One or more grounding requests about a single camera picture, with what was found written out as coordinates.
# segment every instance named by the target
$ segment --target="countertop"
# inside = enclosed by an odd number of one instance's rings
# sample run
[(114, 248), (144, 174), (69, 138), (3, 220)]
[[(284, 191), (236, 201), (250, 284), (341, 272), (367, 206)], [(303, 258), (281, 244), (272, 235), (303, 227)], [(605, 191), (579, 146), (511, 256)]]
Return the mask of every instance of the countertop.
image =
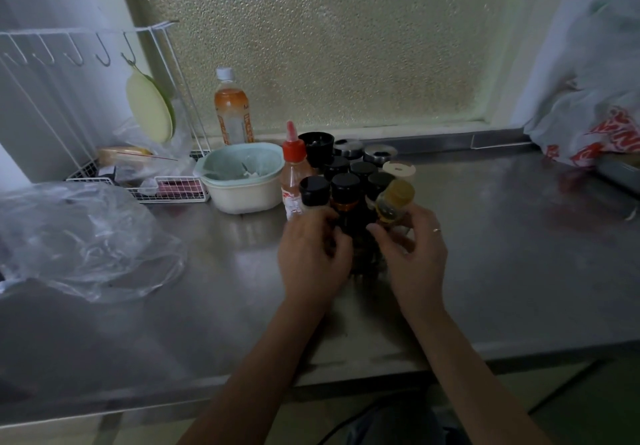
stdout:
[[(436, 212), (449, 247), (445, 303), (483, 358), (594, 359), (637, 348), (634, 198), (526, 147), (411, 159), (416, 202)], [(117, 305), (37, 285), (0, 300), (0, 425), (202, 400), (259, 338), (283, 297), (284, 208), (150, 210), (189, 246), (179, 281)], [(350, 282), (296, 385), (426, 369), (388, 284)]]

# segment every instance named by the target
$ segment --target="dish rack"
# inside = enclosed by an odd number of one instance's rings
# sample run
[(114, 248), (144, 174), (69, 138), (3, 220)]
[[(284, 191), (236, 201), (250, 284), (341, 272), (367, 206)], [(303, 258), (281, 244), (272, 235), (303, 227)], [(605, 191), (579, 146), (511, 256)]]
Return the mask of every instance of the dish rack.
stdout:
[[(4, 65), (5, 69), (9, 73), (13, 83), (19, 88), (20, 92), (25, 96), (27, 101), (31, 104), (39, 118), (44, 122), (47, 128), (53, 133), (56, 140), (60, 143), (67, 155), (73, 160), (77, 170), (67, 177), (69, 182), (101, 182), (116, 185), (115, 182), (105, 176), (98, 175), (98, 161), (97, 161), (97, 147), (92, 146), (85, 136), (83, 127), (79, 125), (77, 120), (74, 120), (76, 126), (65, 119), (65, 125), (68, 130), (73, 133), (74, 140), (81, 146), (82, 152), (85, 154), (86, 159), (82, 162), (77, 153), (69, 148), (68, 144), (63, 141), (63, 138), (56, 132), (56, 129), (49, 123), (44, 109), (40, 109), (32, 93), (20, 82), (18, 77), (14, 75), (12, 70), (7, 65), (7, 60), (12, 62), (18, 67), (27, 67), (30, 62), (39, 62), (44, 67), (55, 66), (57, 62), (70, 62), (72, 65), (81, 68), (86, 65), (87, 62), (98, 61), (103, 67), (108, 68), (112, 65), (113, 57), (112, 52), (103, 42), (105, 36), (122, 36), (126, 43), (129, 52), (127, 55), (124, 52), (120, 52), (120, 56), (126, 61), (126, 63), (135, 66), (136, 55), (134, 49), (131, 46), (130, 40), (127, 35), (136, 36), (148, 36), (151, 42), (147, 45), (155, 47), (155, 51), (162, 60), (162, 65), (171, 80), (173, 86), (173, 92), (178, 96), (177, 101), (180, 102), (184, 109), (182, 112), (186, 117), (186, 125), (189, 127), (191, 137), (195, 142), (197, 149), (191, 152), (191, 157), (195, 160), (204, 157), (211, 151), (207, 133), (202, 123), (200, 113), (196, 106), (196, 102), (193, 99), (191, 90), (187, 84), (185, 76), (180, 67), (180, 62), (175, 54), (174, 47), (171, 38), (168, 34), (168, 29), (177, 24), (178, 20), (169, 20), (150, 25), (148, 27), (132, 27), (125, 30), (112, 30), (112, 29), (91, 29), (91, 28), (44, 28), (44, 29), (23, 29), (23, 30), (0, 30), (0, 36), (6, 36), (10, 40), (12, 50), (14, 52), (3, 52), (0, 55), (0, 62)], [(46, 56), (42, 58), (42, 55), (38, 55), (33, 52), (31, 55), (27, 55), (20, 44), (16, 42), (18, 37), (29, 36), (35, 37), (42, 43)], [(68, 45), (70, 46), (71, 53), (62, 52), (62, 56), (56, 52), (56, 49), (50, 47), (53, 42), (53, 38), (60, 36), (66, 37)], [(74, 38), (78, 36), (92, 36), (97, 39), (102, 47), (102, 52), (94, 53), (89, 59), (85, 59), (81, 49), (76, 44)], [(209, 193), (206, 187), (196, 176), (155, 176), (155, 186), (149, 185), (145, 187), (125, 187), (134, 198), (141, 203), (176, 203), (176, 202), (204, 202), (209, 199)]]

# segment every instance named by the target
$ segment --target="floor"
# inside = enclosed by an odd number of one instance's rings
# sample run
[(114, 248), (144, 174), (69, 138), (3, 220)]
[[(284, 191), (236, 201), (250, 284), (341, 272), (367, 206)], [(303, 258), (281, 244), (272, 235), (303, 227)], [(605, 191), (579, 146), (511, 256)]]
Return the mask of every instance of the floor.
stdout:
[[(539, 369), (526, 373), (514, 373), (500, 376), (501, 381), (520, 399), (527, 409), (548, 396), (565, 381), (587, 366), (575, 364), (560, 368)], [(304, 403), (286, 403), (280, 411), (267, 438), (267, 445), (313, 445), (322, 439), (336, 424), (354, 415), (373, 400), (377, 394), (347, 396), (331, 400), (309, 401)], [(444, 393), (438, 387), (429, 390), (429, 402), (441, 411), (448, 403)], [(0, 443), (3, 445), (174, 445), (191, 420), (177, 421), (151, 426), (126, 428), (113, 437), (98, 436), (95, 432), (99, 422), (89, 421), (82, 426), (69, 424), (43, 424), (39, 427), (21, 427), (20, 429), (0, 429)], [(344, 443), (346, 431), (342, 430), (332, 438), (328, 445)]]

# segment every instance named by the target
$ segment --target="right hand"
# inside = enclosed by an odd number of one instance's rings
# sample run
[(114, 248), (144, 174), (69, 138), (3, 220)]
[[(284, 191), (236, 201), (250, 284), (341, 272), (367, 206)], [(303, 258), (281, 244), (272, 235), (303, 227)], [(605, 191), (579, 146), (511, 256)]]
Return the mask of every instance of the right hand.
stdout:
[(447, 247), (440, 223), (429, 209), (411, 203), (401, 225), (413, 228), (415, 241), (378, 224), (370, 224), (380, 252), (387, 260), (391, 287), (398, 304), (409, 320), (418, 316), (436, 316), (444, 312), (442, 280), (447, 263)]

